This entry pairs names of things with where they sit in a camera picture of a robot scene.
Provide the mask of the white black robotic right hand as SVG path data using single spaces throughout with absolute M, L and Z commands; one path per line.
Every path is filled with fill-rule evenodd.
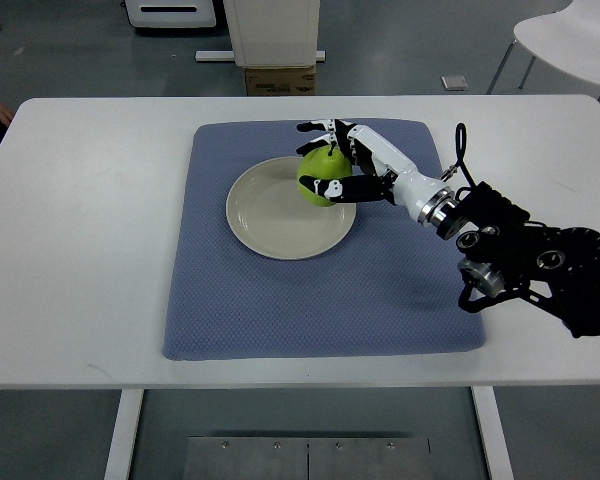
M 358 176 L 338 179 L 301 175 L 299 184 L 321 198 L 332 203 L 386 200 L 406 208 L 410 217 L 424 226 L 441 225 L 457 206 L 453 191 L 444 181 L 421 174 L 408 156 L 369 126 L 327 119 L 300 123 L 297 130 L 323 133 L 299 147 L 299 154 L 322 146 L 339 149 L 362 171 Z

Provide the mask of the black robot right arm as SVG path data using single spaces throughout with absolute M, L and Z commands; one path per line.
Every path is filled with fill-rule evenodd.
M 600 233 L 535 222 L 487 183 L 466 180 L 429 217 L 464 256 L 459 307 L 477 313 L 522 299 L 575 338 L 600 336 Z

